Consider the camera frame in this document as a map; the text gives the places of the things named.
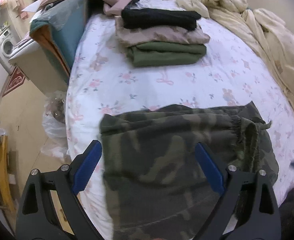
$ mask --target washing machine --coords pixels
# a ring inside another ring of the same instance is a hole
[[[12,74],[15,67],[8,62],[8,59],[11,57],[16,44],[17,42],[11,30],[9,28],[3,30],[3,33],[0,35],[0,63],[9,75]]]

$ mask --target cream comforter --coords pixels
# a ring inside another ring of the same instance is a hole
[[[176,0],[180,7],[210,17],[241,38],[267,65],[294,110],[294,35],[266,9],[246,0]]]

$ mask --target camouflage fabric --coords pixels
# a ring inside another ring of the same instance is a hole
[[[269,127],[253,102],[105,115],[100,129],[114,239],[188,240],[199,231],[219,196],[195,159],[198,142],[241,170],[264,169],[275,183],[279,166]]]

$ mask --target beige folded shirt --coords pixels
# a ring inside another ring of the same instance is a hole
[[[155,26],[148,29],[125,29],[121,16],[115,16],[116,35],[121,44],[126,47],[149,41],[164,41],[180,44],[205,44],[210,36],[203,33],[198,25],[194,31],[188,31],[175,26]]]

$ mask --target washing machine door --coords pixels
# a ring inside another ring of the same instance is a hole
[[[9,58],[11,56],[11,54],[13,53],[13,50],[14,50],[14,45],[13,45],[11,39],[5,39],[2,44],[3,55],[5,57]]]

